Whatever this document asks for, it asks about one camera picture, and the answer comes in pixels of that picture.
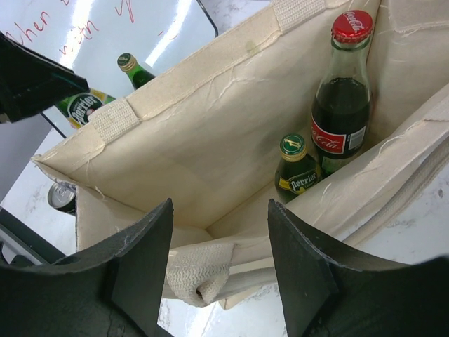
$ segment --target perrier bottle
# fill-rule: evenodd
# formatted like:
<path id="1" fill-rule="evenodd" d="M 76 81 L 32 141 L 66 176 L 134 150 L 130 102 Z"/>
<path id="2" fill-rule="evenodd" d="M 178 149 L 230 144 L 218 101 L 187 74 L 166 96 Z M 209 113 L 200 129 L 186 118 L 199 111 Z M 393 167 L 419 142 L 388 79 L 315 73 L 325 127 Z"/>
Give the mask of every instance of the perrier bottle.
<path id="1" fill-rule="evenodd" d="M 291 133 L 284 136 L 279 148 L 282 159 L 274 184 L 281 201 L 288 203 L 322 179 L 321 167 L 307 154 L 306 142 L 300 135 Z"/>
<path id="2" fill-rule="evenodd" d="M 55 106 L 69 120 L 74 128 L 81 128 L 89 122 L 89 116 L 98 108 L 115 98 L 91 89 L 88 93 L 79 93 L 61 100 Z"/>
<path id="3" fill-rule="evenodd" d="M 155 77 L 151 72 L 142 68 L 130 53 L 121 54 L 117 59 L 117 64 L 128 75 L 134 89 L 139 89 Z"/>

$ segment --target coca-cola label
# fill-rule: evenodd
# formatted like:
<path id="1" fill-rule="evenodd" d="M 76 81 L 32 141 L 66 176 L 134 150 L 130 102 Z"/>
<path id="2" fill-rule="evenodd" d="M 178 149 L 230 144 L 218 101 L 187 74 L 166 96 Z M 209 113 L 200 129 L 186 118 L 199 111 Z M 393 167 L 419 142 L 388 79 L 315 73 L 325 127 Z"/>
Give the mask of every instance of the coca-cola label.
<path id="1" fill-rule="evenodd" d="M 335 135 L 324 131 L 318 126 L 314 118 L 311 118 L 311 137 L 316 146 L 323 151 L 335 154 L 344 153 L 344 145 L 346 144 L 346 135 Z"/>
<path id="2" fill-rule="evenodd" d="M 355 31 L 355 33 L 357 33 L 361 29 L 365 29 L 365 27 L 363 26 L 363 22 L 357 20 L 356 12 L 349 11 L 343 13 L 343 15 L 348 20 L 348 23 L 351 25 L 351 28 Z"/>

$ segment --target yellow label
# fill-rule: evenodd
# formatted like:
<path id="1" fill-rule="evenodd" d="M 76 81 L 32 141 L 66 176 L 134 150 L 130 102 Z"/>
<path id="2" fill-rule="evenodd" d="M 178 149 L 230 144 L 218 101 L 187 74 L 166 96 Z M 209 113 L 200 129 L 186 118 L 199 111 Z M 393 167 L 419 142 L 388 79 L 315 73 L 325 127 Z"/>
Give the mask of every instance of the yellow label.
<path id="1" fill-rule="evenodd" d="M 285 189 L 285 190 L 288 190 L 288 191 L 290 191 L 291 189 L 290 189 L 290 185 L 288 184 L 288 181 L 287 180 L 285 180 L 285 179 L 279 179 L 279 187 L 280 188 L 283 188 L 283 189 Z"/>
<path id="2" fill-rule="evenodd" d="M 106 101 L 106 94 L 101 91 L 91 89 L 91 94 L 98 97 L 103 103 Z"/>
<path id="3" fill-rule="evenodd" d="M 73 118 L 69 117 L 68 119 L 69 119 L 70 124 L 74 128 L 81 128 L 81 125 L 77 121 L 75 121 Z"/>

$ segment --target woven cotton strap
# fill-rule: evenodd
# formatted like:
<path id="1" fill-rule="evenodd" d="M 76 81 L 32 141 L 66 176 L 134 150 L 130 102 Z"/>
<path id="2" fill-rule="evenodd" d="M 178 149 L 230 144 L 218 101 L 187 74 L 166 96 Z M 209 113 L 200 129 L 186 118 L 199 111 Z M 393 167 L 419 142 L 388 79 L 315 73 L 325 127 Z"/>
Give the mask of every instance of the woven cotton strap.
<path id="1" fill-rule="evenodd" d="M 173 293 L 196 307 L 211 304 L 229 278 L 234 244 L 188 246 L 176 252 L 166 279 Z"/>
<path id="2" fill-rule="evenodd" d="M 324 0 L 274 0 L 273 9 L 283 33 L 326 9 Z"/>
<path id="3" fill-rule="evenodd" d="M 119 98 L 92 114 L 91 124 L 105 144 L 110 144 L 135 128 L 139 119 L 125 98 Z"/>

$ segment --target red handwriting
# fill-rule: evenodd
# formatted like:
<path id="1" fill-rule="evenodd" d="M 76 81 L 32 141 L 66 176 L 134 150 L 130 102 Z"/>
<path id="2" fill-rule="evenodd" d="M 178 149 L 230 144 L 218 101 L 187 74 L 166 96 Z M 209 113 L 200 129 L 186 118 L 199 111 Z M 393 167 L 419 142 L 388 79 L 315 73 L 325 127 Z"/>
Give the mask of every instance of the red handwriting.
<path id="1" fill-rule="evenodd" d="M 49 19 L 49 14 L 47 12 L 41 12 L 41 16 L 39 17 L 40 20 L 38 22 L 33 22 L 34 28 L 38 32 L 42 32 L 43 29 L 48 25 L 47 19 Z M 13 39 L 14 41 L 18 42 L 19 44 L 24 44 L 24 38 L 27 38 L 29 42 L 33 43 L 33 35 L 34 37 L 37 37 L 36 32 L 33 29 L 30 28 L 22 28 L 19 26 L 18 23 L 14 22 L 14 25 L 19 29 L 20 33 L 18 35 L 19 39 L 15 38 L 10 32 L 5 32 L 5 35 L 9 37 L 10 39 Z"/>
<path id="2" fill-rule="evenodd" d="M 159 34 L 157 34 L 157 36 L 158 36 L 158 37 L 161 36 L 162 33 L 163 33 L 163 30 L 161 30 L 161 32 L 160 32 Z M 169 38 L 169 40 L 174 40 L 174 39 L 176 39 L 178 35 L 179 35 L 179 33 L 176 34 L 174 37 Z"/>
<path id="3" fill-rule="evenodd" d="M 114 7 L 115 11 L 117 12 L 117 14 L 119 14 L 119 16 L 121 16 L 123 14 L 123 3 L 126 3 L 126 8 L 128 9 L 129 14 L 129 20 L 131 21 L 131 23 L 134 23 L 133 7 L 131 6 L 131 0 L 121 0 L 120 11 L 117 9 L 117 7 Z"/>
<path id="4" fill-rule="evenodd" d="M 74 44 L 81 44 L 81 42 L 83 41 L 83 39 L 86 40 L 91 40 L 92 39 L 92 34 L 95 33 L 93 31 L 96 30 L 97 32 L 99 32 L 100 30 L 94 25 L 94 23 L 92 21 L 88 21 L 86 22 L 86 24 L 84 25 L 84 27 L 80 27 L 78 26 L 78 32 L 74 35 L 74 41 L 72 44 L 64 45 L 62 47 L 62 49 L 59 49 L 59 51 L 63 54 L 66 55 L 67 52 L 73 52 L 74 50 Z"/>

